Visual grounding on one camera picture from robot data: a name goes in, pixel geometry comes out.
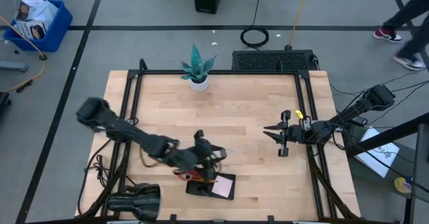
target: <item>potted plant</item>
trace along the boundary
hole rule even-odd
[[[189,80],[190,86],[195,91],[205,91],[208,87],[208,72],[212,69],[216,56],[203,61],[200,52],[195,45],[192,47],[190,66],[182,62],[183,70],[187,73],[182,79]]]

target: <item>floor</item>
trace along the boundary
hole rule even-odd
[[[13,17],[13,0],[0,0],[0,15]],[[33,86],[12,93],[13,101],[0,122],[0,220],[47,221],[72,218],[76,210],[83,169],[93,135],[75,118],[75,111],[89,96],[102,97],[110,70],[137,68],[144,58],[150,69],[178,69],[189,61],[196,44],[203,56],[217,54],[216,69],[231,68],[234,50],[250,50],[240,39],[241,30],[253,20],[257,0],[221,0],[216,15],[197,13],[193,0],[63,0],[74,16],[73,27],[60,49],[48,54],[47,67]],[[410,73],[392,61],[401,44],[376,41],[373,29],[391,17],[408,0],[306,0],[294,38],[294,49],[314,50],[320,67],[339,90],[356,92]],[[256,25],[270,25],[270,40],[261,49],[281,50],[288,43],[300,0],[261,0]],[[412,21],[420,25],[424,16]],[[0,34],[6,26],[0,22]],[[407,29],[400,32],[410,39]],[[260,35],[249,34],[248,41]],[[2,60],[26,62],[26,73],[0,72],[0,89],[8,89],[34,75],[41,67],[36,53],[14,51],[0,42]],[[422,57],[428,62],[427,53]],[[422,71],[388,84],[390,89],[428,79]],[[398,92],[397,99],[412,89]],[[337,95],[336,107],[351,100]],[[422,87],[374,126],[395,126],[429,110],[429,87]],[[370,120],[381,113],[370,112]],[[414,148],[415,136],[400,142]],[[36,166],[46,165],[43,170]],[[33,173],[41,174],[37,189],[26,196]],[[362,216],[379,221],[403,219],[405,199],[365,180],[354,179]],[[416,223],[425,223],[428,206]]]

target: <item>wooden table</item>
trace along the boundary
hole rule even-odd
[[[116,113],[121,108],[126,76],[127,71],[112,71],[107,82],[104,99]],[[327,74],[314,71],[310,76],[318,117],[330,119],[336,112]],[[306,100],[304,81],[301,83]],[[210,75],[207,91],[197,93],[178,75],[145,74],[137,108],[138,127],[148,133],[180,139],[181,148],[191,146],[195,131],[203,129],[206,139],[227,149],[228,158],[223,161],[222,172],[237,175],[235,199],[226,201],[186,194],[186,183],[174,176],[170,167],[143,167],[139,146],[135,143],[131,147],[128,176],[136,183],[161,186],[159,220],[177,214],[179,220],[261,221],[274,215],[276,221],[315,221],[317,214],[305,146],[289,143],[289,156],[280,158],[280,145],[262,133],[263,126],[275,125],[286,109],[292,112],[290,124],[298,124],[294,111],[299,106],[293,76]],[[342,143],[339,134],[336,139]],[[105,142],[104,134],[96,134],[90,155]],[[101,152],[106,167],[112,148],[111,144]],[[350,210],[360,215],[345,152],[330,143],[324,149],[333,188]],[[95,171],[88,175],[83,210],[89,208],[103,189],[96,177]],[[321,185],[320,189],[322,199],[326,200]],[[327,201],[323,206],[328,216]],[[121,218],[134,219],[131,213],[122,213]]]

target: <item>blue bin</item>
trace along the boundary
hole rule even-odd
[[[49,26],[46,35],[41,40],[30,40],[36,45],[40,51],[43,52],[55,52],[60,47],[61,41],[66,35],[68,26],[72,22],[73,16],[67,10],[63,1],[60,0],[48,0],[53,5],[58,8],[58,11],[52,20],[51,25]],[[3,38],[5,40],[9,40],[13,42],[16,46],[18,46],[21,50],[31,50],[36,51],[32,45],[28,44],[25,39],[21,38],[13,29],[8,28],[6,32],[3,34]]]

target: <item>gray floor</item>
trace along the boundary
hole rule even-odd
[[[95,0],[64,0],[74,16],[72,25],[86,25]],[[0,15],[13,15],[12,0],[0,0]],[[292,25],[300,0],[261,0],[258,25]],[[253,19],[256,0],[221,0],[216,15],[197,13],[193,0],[101,0],[94,25],[247,25]],[[398,10],[395,0],[307,0],[300,25],[380,25]],[[419,25],[423,17],[414,20]],[[231,68],[232,52],[247,50],[236,30],[92,31],[76,70],[54,143],[42,174],[27,221],[71,218],[74,215],[83,168],[93,135],[78,124],[74,113],[89,96],[102,97],[110,70],[136,68],[144,58],[151,69],[177,69],[189,61],[192,44],[206,57],[217,54],[215,68]],[[291,31],[272,30],[261,49],[281,50]],[[411,36],[401,32],[405,39]],[[69,31],[56,53],[48,54],[48,65],[35,84],[21,94],[12,93],[12,106],[0,122],[0,220],[13,223],[44,145],[83,31]],[[294,49],[312,49],[320,67],[328,71],[338,89],[355,92],[385,82],[409,70],[391,56],[401,44],[375,41],[365,31],[297,31]],[[249,34],[250,40],[260,36]],[[0,42],[0,59],[28,63],[29,72],[0,72],[0,89],[8,89],[35,74],[40,65],[35,53],[14,54],[13,44]],[[428,72],[407,76],[388,84],[398,89],[428,79]],[[397,94],[403,99],[410,91]],[[407,101],[374,126],[394,126],[429,110],[429,87],[422,87]],[[351,100],[335,95],[341,109]],[[371,120],[380,113],[367,113]],[[415,146],[415,136],[400,142]],[[362,216],[380,221],[403,218],[405,199],[355,178]],[[428,217],[428,207],[419,206],[418,217]]]

